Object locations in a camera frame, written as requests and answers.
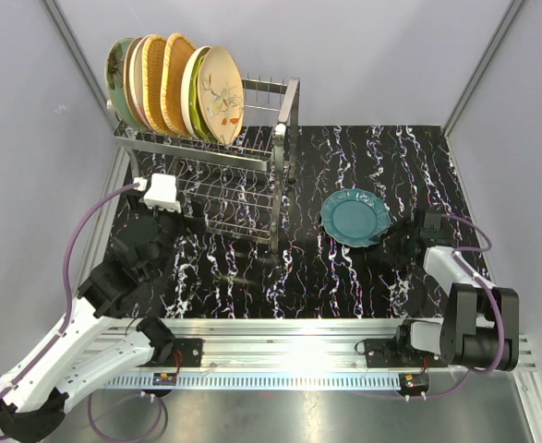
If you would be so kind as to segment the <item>mint green flower plate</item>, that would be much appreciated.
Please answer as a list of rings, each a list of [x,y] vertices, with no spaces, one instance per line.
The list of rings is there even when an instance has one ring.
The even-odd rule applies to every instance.
[[[132,38],[123,38],[113,44],[106,58],[104,78],[114,111],[128,126],[134,127],[135,122],[126,103],[124,86],[126,52],[132,41]]]

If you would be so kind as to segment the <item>peach bird plate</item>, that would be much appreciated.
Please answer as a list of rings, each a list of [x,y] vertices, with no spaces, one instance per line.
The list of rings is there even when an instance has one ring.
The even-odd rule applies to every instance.
[[[198,72],[201,114],[215,140],[232,145],[242,130],[245,96],[237,64],[222,46],[212,46]]]
[[[123,68],[123,74],[124,74],[123,83],[124,83],[126,106],[132,117],[131,126],[137,130],[143,129],[144,126],[141,124],[141,119],[137,113],[135,104],[133,103],[133,99],[131,96],[131,88],[130,88],[130,83],[129,83],[129,80],[130,80],[129,69],[130,69],[131,55],[133,54],[133,50],[136,48],[139,42],[140,42],[140,38],[134,38],[130,41],[126,49],[126,54],[124,57],[124,68]]]

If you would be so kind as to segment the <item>teal scalloped plate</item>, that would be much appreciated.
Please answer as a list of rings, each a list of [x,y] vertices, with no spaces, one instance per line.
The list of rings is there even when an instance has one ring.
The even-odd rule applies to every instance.
[[[391,226],[385,203],[373,193],[358,188],[329,195],[322,203],[320,217],[325,234],[351,248],[378,244]]]

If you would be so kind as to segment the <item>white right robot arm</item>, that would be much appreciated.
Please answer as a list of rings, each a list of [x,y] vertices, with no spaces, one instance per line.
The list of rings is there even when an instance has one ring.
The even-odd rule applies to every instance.
[[[453,246],[443,229],[445,220],[474,229],[485,246]],[[461,365],[482,375],[511,372],[519,361],[519,296],[484,278],[464,258],[465,252],[492,248],[479,227],[454,214],[417,210],[388,231],[398,257],[421,266],[448,296],[442,322],[406,320],[394,335],[398,363],[414,366],[425,356],[439,356],[447,365]]]

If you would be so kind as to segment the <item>yellow green plate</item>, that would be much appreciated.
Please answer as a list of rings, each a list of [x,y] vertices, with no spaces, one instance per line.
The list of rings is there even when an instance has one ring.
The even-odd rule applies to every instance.
[[[189,80],[188,112],[191,127],[194,132],[194,138],[212,143],[214,141],[214,137],[202,116],[198,97],[198,74],[202,64],[202,59],[209,50],[210,46],[203,46],[197,52],[196,61],[193,65]]]

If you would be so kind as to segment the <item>cream and pink plate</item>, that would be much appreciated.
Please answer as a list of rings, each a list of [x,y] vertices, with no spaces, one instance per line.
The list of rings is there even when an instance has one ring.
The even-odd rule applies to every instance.
[[[138,39],[131,53],[129,60],[129,87],[131,100],[138,119],[147,129],[150,129],[151,127],[145,115],[143,105],[142,51],[146,40],[146,37]]]

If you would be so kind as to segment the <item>wooden plate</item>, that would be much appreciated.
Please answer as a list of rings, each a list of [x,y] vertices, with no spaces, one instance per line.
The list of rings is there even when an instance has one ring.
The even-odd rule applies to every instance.
[[[167,134],[169,128],[161,109],[163,59],[166,40],[158,34],[150,34],[141,49],[141,74],[143,108],[150,127],[157,133]]]

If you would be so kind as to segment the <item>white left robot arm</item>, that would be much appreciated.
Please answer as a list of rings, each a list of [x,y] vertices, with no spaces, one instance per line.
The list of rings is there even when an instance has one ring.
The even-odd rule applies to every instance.
[[[81,400],[136,366],[198,367],[203,341],[180,339],[157,317],[143,318],[125,337],[83,363],[81,354],[125,316],[141,287],[173,263],[175,240],[203,233],[201,210],[192,215],[138,214],[112,239],[113,252],[78,287],[69,313],[13,369],[0,376],[3,438],[39,442]]]

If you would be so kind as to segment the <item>cream round plate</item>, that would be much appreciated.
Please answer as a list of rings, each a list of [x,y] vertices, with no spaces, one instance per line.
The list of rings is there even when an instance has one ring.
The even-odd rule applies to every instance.
[[[195,132],[193,125],[190,120],[190,106],[189,106],[189,91],[190,91],[190,80],[193,73],[193,68],[197,63],[201,55],[206,54],[210,50],[210,46],[201,46],[199,47],[191,56],[189,56],[187,64],[185,66],[182,81],[181,81],[181,92],[180,92],[180,103],[181,103],[181,112],[184,124],[187,128],[188,133],[194,139],[198,139],[198,135]]]

